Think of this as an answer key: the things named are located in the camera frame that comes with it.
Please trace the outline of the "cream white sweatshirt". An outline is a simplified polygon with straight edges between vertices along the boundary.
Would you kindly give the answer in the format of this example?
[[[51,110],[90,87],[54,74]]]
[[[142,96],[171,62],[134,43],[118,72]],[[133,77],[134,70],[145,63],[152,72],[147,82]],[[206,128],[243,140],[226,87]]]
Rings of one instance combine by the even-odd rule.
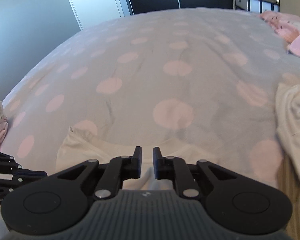
[[[158,145],[163,156],[183,158],[188,164],[195,164],[200,159],[206,159],[219,164],[219,158],[198,146],[187,144],[175,138],[168,139]],[[156,180],[153,168],[153,145],[142,146],[141,178],[129,179],[123,182],[127,190],[171,190],[170,180]],[[92,133],[75,127],[70,127],[68,135],[57,152],[56,172],[65,170],[89,159],[97,159],[106,164],[115,157],[133,155],[134,146],[111,144],[98,139]]]

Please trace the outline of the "white fleece garment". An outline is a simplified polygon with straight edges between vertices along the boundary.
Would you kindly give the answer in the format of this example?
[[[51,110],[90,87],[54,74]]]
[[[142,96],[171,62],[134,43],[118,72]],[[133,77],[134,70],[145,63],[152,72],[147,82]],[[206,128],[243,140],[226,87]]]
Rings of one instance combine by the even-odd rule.
[[[275,95],[279,141],[300,180],[300,85],[279,83]]]

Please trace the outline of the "grey pink-dotted bed cover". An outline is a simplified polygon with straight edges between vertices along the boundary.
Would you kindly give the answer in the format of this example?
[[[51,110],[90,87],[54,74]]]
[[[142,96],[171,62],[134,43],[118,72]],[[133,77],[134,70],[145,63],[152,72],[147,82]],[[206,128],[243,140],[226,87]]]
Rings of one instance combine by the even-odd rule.
[[[300,57],[259,15],[175,9],[80,31],[4,100],[9,128],[0,152],[48,177],[58,173],[57,152],[70,127],[135,148],[175,138],[279,190],[286,152],[275,95],[279,83],[300,85]],[[267,235],[228,230],[174,188],[122,187],[95,201],[76,225],[50,235],[9,230],[1,204],[0,239],[292,239],[286,227]]]

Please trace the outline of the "light pink patterned pillow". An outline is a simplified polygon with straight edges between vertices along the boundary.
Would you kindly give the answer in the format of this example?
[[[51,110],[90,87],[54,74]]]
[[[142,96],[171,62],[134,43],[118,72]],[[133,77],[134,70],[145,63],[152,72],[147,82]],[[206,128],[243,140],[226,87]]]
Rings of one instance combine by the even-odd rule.
[[[259,17],[287,43],[287,51],[300,57],[300,17],[274,11],[265,11]]]

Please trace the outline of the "white room door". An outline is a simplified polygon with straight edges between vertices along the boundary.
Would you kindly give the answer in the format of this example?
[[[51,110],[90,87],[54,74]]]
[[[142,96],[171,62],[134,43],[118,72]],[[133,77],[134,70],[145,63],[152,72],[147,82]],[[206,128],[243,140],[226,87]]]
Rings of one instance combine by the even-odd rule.
[[[133,14],[129,0],[69,0],[80,29]]]

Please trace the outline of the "white bedside table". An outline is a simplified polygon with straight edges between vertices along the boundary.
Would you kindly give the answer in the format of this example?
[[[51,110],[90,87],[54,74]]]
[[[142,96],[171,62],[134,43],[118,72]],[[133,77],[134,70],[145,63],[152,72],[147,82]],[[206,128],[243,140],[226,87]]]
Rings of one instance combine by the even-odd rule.
[[[260,14],[265,11],[280,11],[280,6],[273,0],[233,0],[233,8]]]

